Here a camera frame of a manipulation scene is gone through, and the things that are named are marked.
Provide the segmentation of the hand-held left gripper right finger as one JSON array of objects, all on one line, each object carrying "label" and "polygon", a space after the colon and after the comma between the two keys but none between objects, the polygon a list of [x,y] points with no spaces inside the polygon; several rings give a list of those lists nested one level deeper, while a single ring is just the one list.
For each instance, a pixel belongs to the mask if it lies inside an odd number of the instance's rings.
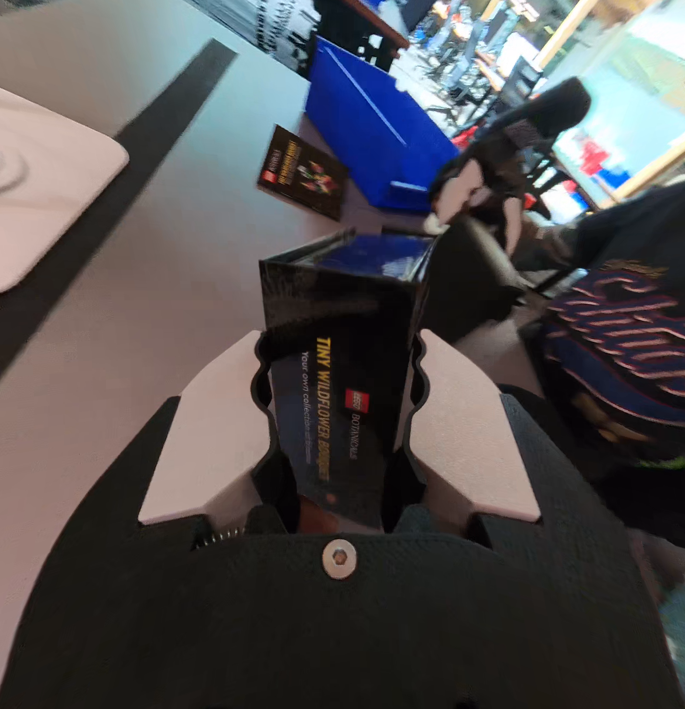
[{"label": "hand-held left gripper right finger", "polygon": [[468,524],[475,515],[538,522],[497,386],[432,331],[419,339],[425,398],[410,416],[408,444],[426,476],[423,504],[438,524]]}]

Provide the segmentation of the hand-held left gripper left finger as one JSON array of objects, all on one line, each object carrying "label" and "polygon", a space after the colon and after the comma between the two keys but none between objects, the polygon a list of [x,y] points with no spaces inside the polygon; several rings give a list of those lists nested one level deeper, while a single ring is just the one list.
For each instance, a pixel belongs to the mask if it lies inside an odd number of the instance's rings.
[{"label": "hand-held left gripper left finger", "polygon": [[154,525],[204,516],[244,525],[261,504],[252,474],[267,454],[269,419],[251,385],[260,368],[253,330],[204,367],[181,392],[138,520]]}]

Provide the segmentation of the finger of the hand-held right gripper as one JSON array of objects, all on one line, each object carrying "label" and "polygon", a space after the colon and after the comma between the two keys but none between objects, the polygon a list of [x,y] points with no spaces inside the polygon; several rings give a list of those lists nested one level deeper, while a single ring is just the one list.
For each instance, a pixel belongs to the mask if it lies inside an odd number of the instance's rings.
[{"label": "finger of the hand-held right gripper", "polygon": [[506,255],[513,255],[523,232],[524,201],[514,196],[507,197],[503,202],[505,218]]},{"label": "finger of the hand-held right gripper", "polygon": [[452,220],[489,199],[483,169],[478,160],[469,160],[459,173],[441,188],[429,213],[430,234],[443,234]]}]

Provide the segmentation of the black carton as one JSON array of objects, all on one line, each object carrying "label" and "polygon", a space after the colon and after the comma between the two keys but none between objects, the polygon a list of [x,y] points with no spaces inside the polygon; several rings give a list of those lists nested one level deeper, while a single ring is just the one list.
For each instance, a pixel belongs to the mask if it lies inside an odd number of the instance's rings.
[{"label": "black carton", "polygon": [[489,229],[456,217],[435,240],[419,329],[454,345],[485,323],[502,323],[528,289]]}]

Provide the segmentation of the black lego set box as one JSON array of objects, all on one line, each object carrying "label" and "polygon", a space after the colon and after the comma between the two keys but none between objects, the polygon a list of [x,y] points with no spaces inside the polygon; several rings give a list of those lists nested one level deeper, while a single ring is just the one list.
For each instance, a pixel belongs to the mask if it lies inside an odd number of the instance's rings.
[{"label": "black lego set box", "polygon": [[350,229],[259,262],[276,424],[299,493],[372,529],[434,242]]}]

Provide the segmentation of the person's right forearm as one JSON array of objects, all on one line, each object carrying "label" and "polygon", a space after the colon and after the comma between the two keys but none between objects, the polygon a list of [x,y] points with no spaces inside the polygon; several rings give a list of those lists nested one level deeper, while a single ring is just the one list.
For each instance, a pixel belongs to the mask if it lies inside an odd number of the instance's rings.
[{"label": "person's right forearm", "polygon": [[594,258],[586,237],[588,221],[589,218],[583,218],[555,225],[524,219],[519,240],[510,257],[515,270],[561,270],[588,266]]}]

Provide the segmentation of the lego instruction booklet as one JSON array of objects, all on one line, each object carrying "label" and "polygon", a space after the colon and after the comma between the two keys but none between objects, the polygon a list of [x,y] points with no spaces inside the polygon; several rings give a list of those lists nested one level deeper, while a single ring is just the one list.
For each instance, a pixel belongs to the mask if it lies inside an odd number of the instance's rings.
[{"label": "lego instruction booklet", "polygon": [[340,221],[349,171],[335,157],[276,125],[257,186]]}]

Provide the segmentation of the person's left hand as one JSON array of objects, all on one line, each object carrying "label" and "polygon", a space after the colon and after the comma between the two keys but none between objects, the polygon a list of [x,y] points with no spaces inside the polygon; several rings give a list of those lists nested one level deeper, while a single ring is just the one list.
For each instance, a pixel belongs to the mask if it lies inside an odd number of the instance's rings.
[{"label": "person's left hand", "polygon": [[339,521],[328,511],[303,495],[298,496],[300,514],[297,533],[301,535],[334,535]]}]

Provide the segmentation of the blue plastic bin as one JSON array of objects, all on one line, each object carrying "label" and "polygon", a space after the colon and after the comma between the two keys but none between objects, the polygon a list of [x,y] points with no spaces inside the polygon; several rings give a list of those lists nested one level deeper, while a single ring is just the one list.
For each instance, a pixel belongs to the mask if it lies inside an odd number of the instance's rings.
[{"label": "blue plastic bin", "polygon": [[427,213],[456,146],[393,77],[324,38],[315,42],[305,113],[368,203]]}]

